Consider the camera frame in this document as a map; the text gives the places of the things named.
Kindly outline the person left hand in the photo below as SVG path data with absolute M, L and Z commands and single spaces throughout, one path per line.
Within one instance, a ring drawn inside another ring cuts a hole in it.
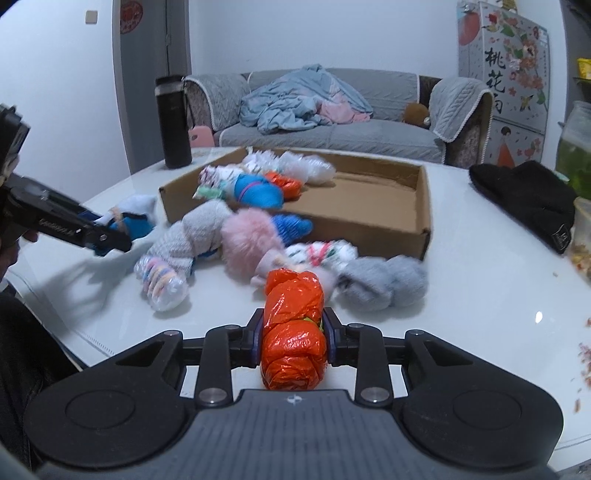
M 8 269 L 18 260 L 19 239 L 23 237 L 28 242 L 35 243 L 39 237 L 37 231 L 15 225 L 7 213 L 7 193 L 4 186 L 18 163 L 18 154 L 8 154 L 1 166 L 1 279 L 4 279 Z

